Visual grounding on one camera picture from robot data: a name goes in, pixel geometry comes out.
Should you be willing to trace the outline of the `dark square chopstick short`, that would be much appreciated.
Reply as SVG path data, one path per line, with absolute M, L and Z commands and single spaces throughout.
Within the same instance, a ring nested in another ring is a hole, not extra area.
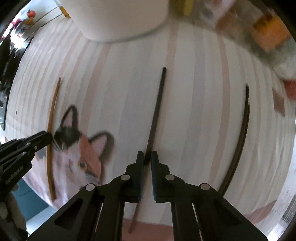
M 245 85 L 245 104 L 244 104 L 244 112 L 243 112 L 243 118 L 242 118 L 242 124 L 241 129 L 239 133 L 239 138 L 237 141 L 237 145 L 232 157 L 232 160 L 230 162 L 229 168 L 227 170 L 227 173 L 222 181 L 222 184 L 219 187 L 218 193 L 222 196 L 224 196 L 230 186 L 230 183 L 234 177 L 234 174 L 236 172 L 236 169 L 238 167 L 242 151 L 244 148 L 246 136 L 247 136 L 247 130 L 249 125 L 249 117 L 250 117 L 250 103 L 249 103 L 249 85 Z

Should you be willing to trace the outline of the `yellow oil bottle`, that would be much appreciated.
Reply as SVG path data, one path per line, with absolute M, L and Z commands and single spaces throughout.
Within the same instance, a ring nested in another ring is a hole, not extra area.
M 64 15 L 64 17 L 71 18 L 69 13 L 65 10 L 65 8 L 63 6 L 59 6 L 59 9 L 62 12 L 62 14 Z

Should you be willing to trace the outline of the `grey gloved hand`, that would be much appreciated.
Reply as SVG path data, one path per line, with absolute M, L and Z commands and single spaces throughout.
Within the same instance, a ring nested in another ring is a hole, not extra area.
M 1 240 L 27 240 L 26 220 L 14 195 L 10 192 L 1 201 Z

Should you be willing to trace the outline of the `dark square chopstick long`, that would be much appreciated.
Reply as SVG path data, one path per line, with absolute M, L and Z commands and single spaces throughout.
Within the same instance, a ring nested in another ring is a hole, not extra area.
M 147 174 L 148 174 L 148 170 L 149 170 L 149 163 L 151 161 L 151 153 L 152 153 L 153 148 L 154 148 L 154 140 L 155 140 L 155 136 L 156 136 L 156 132 L 157 132 L 159 113 L 160 113 L 160 110 L 161 110 L 163 92 L 164 92 L 164 87 L 165 87 L 166 72 L 167 72 L 167 68 L 163 67 L 161 80 L 160 80 L 160 83 L 159 83 L 159 90 L 158 90 L 156 105 L 155 105 L 155 108 L 154 108 L 154 115 L 153 115 L 153 118 L 152 118 L 151 129 L 150 129 L 150 132 L 149 132 L 149 139 L 148 139 L 148 142 L 147 142 L 147 148 L 146 148 L 145 156 L 144 156 L 144 172 L 143 172 L 143 178 L 144 179 L 143 179 L 143 182 L 142 182 L 143 187 L 145 186 L 145 183 L 146 183 L 146 180 L 147 180 Z M 132 220 L 131 220 L 129 228 L 128 228 L 128 233 L 132 233 L 135 230 L 135 227 L 137 225 L 137 217 L 138 217 L 139 211 L 140 211 L 140 206 L 141 206 L 141 202 L 138 202 L 136 207 L 135 207 L 134 214 L 133 214 Z

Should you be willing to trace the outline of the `red tomato in bag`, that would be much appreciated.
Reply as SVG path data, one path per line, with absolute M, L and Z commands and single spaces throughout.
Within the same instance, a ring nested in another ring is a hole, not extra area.
M 284 80 L 284 87 L 287 97 L 290 100 L 296 101 L 296 81 L 295 80 Z

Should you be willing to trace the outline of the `clear seasoning storage box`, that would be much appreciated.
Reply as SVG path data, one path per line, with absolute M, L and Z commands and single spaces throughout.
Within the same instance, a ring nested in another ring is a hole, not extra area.
M 169 6 L 178 20 L 233 41 L 279 78 L 295 80 L 295 29 L 270 1 L 170 1 Z

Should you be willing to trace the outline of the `white chopstick holder cup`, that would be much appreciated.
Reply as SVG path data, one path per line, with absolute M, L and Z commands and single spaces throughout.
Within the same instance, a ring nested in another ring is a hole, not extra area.
M 169 1 L 61 1 L 81 33 L 92 41 L 116 42 L 146 34 L 168 17 Z

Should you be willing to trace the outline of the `striped cat placemat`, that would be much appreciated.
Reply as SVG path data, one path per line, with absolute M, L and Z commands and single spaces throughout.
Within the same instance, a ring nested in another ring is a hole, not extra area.
M 292 219 L 295 194 L 295 103 L 274 71 L 231 40 L 170 21 L 158 31 L 119 43 L 86 39 L 62 16 L 36 33 L 12 83 L 1 141 L 53 125 L 76 133 L 53 149 L 57 198 L 51 199 L 45 150 L 24 177 L 60 208 L 80 187 L 105 184 L 145 151 L 162 69 L 166 80 L 154 150 L 186 182 L 218 189 L 242 124 L 245 85 L 250 117 L 242 155 L 225 198 L 269 239 Z M 273 88 L 285 100 L 276 112 Z

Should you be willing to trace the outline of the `brown label patch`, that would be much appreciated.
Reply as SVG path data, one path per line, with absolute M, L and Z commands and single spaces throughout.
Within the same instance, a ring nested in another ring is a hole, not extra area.
M 273 104 L 276 112 L 285 116 L 285 100 L 284 98 L 273 88 Z

